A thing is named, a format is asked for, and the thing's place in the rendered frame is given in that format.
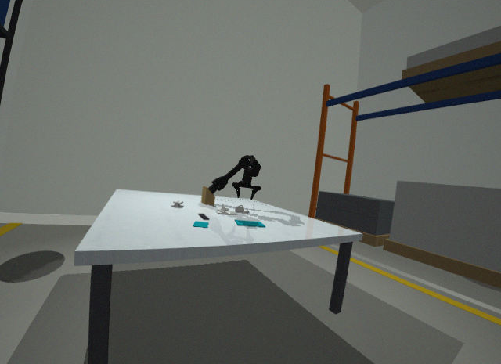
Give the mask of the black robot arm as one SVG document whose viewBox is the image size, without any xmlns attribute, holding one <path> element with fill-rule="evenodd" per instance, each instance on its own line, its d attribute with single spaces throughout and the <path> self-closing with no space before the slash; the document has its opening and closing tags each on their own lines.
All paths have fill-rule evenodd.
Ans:
<svg viewBox="0 0 501 364">
<path fill-rule="evenodd" d="M 251 166 L 251 168 L 249 166 Z M 251 156 L 246 155 L 241 157 L 239 163 L 231 171 L 229 171 L 225 176 L 216 178 L 211 182 L 212 185 L 208 188 L 210 192 L 213 194 L 217 190 L 220 191 L 221 189 L 225 188 L 225 185 L 228 184 L 228 180 L 242 168 L 244 169 L 243 175 L 257 177 L 261 169 L 261 165 L 258 163 L 258 161 L 254 158 L 253 155 Z M 239 187 L 246 187 L 249 185 L 250 181 L 248 178 L 247 180 L 244 180 L 244 178 L 242 178 L 242 181 L 239 181 Z"/>
</svg>

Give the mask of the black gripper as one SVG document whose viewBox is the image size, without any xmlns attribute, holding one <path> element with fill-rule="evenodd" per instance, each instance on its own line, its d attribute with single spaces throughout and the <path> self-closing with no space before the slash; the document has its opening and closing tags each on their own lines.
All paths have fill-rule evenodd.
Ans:
<svg viewBox="0 0 501 364">
<path fill-rule="evenodd" d="M 253 190 L 252 190 L 252 194 L 251 194 L 251 198 L 250 198 L 250 200 L 252 200 L 252 199 L 253 199 L 253 197 L 254 197 L 254 194 L 255 194 L 258 190 L 261 190 L 261 187 L 260 187 L 260 186 L 252 186 L 252 185 L 251 185 L 251 180 L 252 180 L 252 177 L 250 177 L 250 176 L 245 176 L 245 175 L 244 175 L 244 176 L 243 176 L 243 178 L 244 178 L 244 180 L 247 180 L 247 178 L 248 178 L 248 179 L 249 179 L 249 181 L 250 181 L 250 185 L 249 185 L 249 186 L 246 186 L 245 188 L 250 188 L 250 189 L 253 189 Z M 235 189 L 236 189 L 237 197 L 239 198 L 239 196 L 240 196 L 240 187 L 239 187 L 239 183 L 234 182 L 234 183 L 232 184 L 232 186 L 234 186 L 233 188 L 235 188 Z"/>
</svg>

